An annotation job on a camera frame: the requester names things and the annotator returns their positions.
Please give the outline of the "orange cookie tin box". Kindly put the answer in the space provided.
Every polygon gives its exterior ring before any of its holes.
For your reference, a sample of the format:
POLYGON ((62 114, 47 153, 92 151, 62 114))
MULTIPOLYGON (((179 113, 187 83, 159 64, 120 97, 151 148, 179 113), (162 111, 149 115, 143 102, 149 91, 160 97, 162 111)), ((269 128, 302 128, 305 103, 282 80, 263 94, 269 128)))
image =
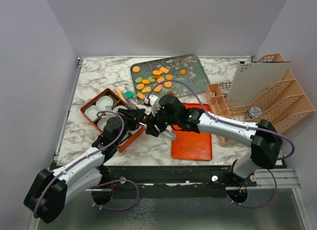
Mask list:
MULTIPOLYGON (((84 117, 100 132, 103 132, 105 125, 111 117, 115 117, 114 114, 104 114, 102 117, 97 117, 97 112, 102 108, 117 112, 119 109, 132 109, 127 103, 124 102, 115 92, 106 88, 93 99, 88 101, 84 106, 80 108, 80 112, 84 117)), ((141 134, 145 132, 145 128, 139 127, 135 131, 128 131, 123 138, 123 143, 118 146, 118 151, 125 151, 141 134)))

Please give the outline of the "silver metal tongs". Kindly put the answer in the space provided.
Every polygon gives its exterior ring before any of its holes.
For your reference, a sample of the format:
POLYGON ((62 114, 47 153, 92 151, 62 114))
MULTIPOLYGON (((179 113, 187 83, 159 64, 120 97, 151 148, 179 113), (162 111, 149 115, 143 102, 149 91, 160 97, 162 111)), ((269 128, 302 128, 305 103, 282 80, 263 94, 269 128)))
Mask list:
POLYGON ((170 94, 161 98, 150 96, 148 105, 151 107, 149 114, 145 109, 123 110, 118 112, 125 120, 129 122, 130 129, 136 129, 144 126, 146 134, 154 137, 164 136, 172 141, 176 135, 167 129, 168 126, 180 125, 180 118, 185 110, 183 104, 170 94))

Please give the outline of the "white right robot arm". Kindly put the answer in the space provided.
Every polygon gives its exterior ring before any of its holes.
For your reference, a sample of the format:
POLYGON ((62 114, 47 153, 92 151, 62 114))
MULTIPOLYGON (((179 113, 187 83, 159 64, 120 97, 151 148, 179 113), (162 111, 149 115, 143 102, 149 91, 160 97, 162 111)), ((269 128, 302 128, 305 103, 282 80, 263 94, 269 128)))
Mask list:
POLYGON ((161 135, 174 141, 176 135, 167 127, 177 126, 179 131, 214 134, 249 147, 250 151, 236 160, 227 174, 231 185, 239 186, 258 169, 271 170, 276 166, 282 140, 267 120, 241 122, 217 116, 205 108, 187 108, 171 94, 161 98, 150 95, 145 98, 145 104, 151 107, 145 119, 148 135, 161 135))

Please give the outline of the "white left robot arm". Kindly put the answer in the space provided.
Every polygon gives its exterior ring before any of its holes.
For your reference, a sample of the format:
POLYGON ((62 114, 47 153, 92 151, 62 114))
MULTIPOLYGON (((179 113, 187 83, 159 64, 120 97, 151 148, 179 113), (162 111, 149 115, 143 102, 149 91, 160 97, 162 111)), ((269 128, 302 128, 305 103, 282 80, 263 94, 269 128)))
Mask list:
POLYGON ((117 152, 124 136, 139 128, 145 109, 111 112, 103 133, 80 157, 53 171, 41 170, 35 177, 23 204, 32 211, 34 218, 45 223, 55 220, 72 196, 91 186, 105 187, 109 175, 102 165, 117 152))

